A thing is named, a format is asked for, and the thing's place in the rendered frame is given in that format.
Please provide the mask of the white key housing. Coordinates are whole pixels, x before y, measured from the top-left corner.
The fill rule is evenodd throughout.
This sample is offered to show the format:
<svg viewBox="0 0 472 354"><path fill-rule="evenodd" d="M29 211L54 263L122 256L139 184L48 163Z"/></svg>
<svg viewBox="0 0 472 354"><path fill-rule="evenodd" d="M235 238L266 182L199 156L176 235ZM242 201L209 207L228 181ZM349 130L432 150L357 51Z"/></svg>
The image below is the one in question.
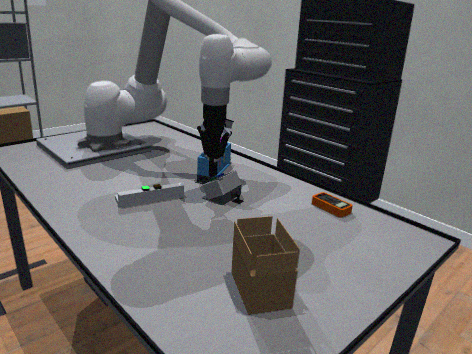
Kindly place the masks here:
<svg viewBox="0 0 472 354"><path fill-rule="evenodd" d="M220 205L224 205L236 197L237 199L232 202L238 204L243 202L243 200L239 199L242 184L236 171L217 175L217 177L210 179L208 183L202 186L206 193L206 196L202 197L203 199Z"/></svg>

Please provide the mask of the brown cardboard box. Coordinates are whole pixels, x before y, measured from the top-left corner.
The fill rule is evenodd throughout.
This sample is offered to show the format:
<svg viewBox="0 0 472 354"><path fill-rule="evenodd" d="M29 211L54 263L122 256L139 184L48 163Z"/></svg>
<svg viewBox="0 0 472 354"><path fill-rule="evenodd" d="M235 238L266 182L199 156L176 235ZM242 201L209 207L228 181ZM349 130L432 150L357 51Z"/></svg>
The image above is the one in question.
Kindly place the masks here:
<svg viewBox="0 0 472 354"><path fill-rule="evenodd" d="M232 276L248 315L293 308L300 248L278 218L271 234L272 217L234 221Z"/></svg>

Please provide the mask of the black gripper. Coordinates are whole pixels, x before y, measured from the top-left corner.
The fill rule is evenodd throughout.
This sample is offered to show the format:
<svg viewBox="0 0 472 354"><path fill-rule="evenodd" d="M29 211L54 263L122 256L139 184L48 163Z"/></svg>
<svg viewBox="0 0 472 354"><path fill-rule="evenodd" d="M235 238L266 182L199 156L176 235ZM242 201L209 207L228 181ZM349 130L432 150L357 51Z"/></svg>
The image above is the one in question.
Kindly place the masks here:
<svg viewBox="0 0 472 354"><path fill-rule="evenodd" d="M232 132L226 129L226 112L227 104L223 106L203 104L204 121L201 126L197 127L204 154L207 155L209 160L210 177L217 175L217 163L220 157L224 155L228 139L232 135ZM223 137L220 142L221 134Z"/></svg>

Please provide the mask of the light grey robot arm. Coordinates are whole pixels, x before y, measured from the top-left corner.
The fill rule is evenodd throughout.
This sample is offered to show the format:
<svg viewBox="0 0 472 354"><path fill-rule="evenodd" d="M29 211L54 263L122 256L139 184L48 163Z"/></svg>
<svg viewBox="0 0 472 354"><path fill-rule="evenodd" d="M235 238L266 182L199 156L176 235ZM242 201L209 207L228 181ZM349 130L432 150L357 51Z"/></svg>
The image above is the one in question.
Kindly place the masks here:
<svg viewBox="0 0 472 354"><path fill-rule="evenodd" d="M203 104L226 105L231 82L258 79L269 71L271 56L263 48L238 39L180 0L148 0L135 77L124 90L109 81L88 87L84 99L87 137L76 141L79 147L99 152L131 146L123 138L122 126L154 119L165 111L167 98L157 77L170 16L207 36L199 60Z"/></svg>

